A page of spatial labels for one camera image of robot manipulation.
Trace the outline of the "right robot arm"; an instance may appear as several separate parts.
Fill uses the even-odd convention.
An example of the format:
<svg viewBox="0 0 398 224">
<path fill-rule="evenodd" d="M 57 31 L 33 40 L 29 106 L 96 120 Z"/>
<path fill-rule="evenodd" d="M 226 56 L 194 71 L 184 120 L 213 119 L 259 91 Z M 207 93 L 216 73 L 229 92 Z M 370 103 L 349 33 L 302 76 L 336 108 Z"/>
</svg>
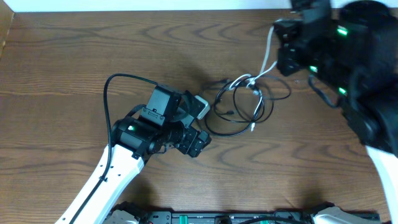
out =
<svg viewBox="0 0 398 224">
<path fill-rule="evenodd" d="M 309 71 L 338 96 L 339 108 L 380 176 L 397 222 L 397 18 L 378 1 L 353 1 L 334 19 L 329 0 L 292 1 L 298 19 L 273 24 L 284 76 Z"/>
</svg>

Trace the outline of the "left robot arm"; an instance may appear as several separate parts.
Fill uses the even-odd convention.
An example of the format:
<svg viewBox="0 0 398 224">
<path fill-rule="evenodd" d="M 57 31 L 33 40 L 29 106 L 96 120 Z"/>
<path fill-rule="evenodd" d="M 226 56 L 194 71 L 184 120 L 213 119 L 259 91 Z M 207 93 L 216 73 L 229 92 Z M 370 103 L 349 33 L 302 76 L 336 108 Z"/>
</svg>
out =
<svg viewBox="0 0 398 224">
<path fill-rule="evenodd" d="M 209 110 L 209 103 L 198 95 L 157 85 L 148 104 L 136 106 L 115 122 L 111 144 L 58 223 L 103 223 L 151 155 L 163 153 L 168 146 L 197 157 L 211 138 L 192 124 Z"/>
</svg>

